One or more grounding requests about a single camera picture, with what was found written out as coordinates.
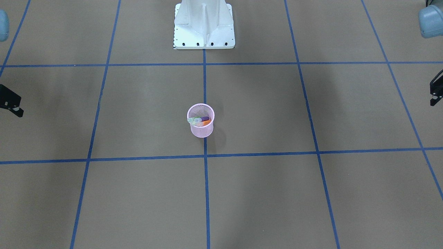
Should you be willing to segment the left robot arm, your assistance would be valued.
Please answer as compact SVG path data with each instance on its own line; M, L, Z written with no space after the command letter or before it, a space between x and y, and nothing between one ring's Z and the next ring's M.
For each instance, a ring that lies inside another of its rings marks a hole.
M443 35L442 1L434 0L419 11L419 27L423 38Z

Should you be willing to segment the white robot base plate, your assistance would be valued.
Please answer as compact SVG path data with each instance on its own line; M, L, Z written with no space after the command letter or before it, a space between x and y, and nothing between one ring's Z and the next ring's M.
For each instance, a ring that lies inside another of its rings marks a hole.
M201 31L189 25L174 26L174 49L233 49L235 47L234 25L220 25L209 31L209 24L204 24Z

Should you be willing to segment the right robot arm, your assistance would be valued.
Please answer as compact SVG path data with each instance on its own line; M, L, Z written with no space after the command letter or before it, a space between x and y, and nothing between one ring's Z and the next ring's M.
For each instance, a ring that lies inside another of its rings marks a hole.
M10 23L9 17L5 10L0 9L0 42L4 42L9 38Z

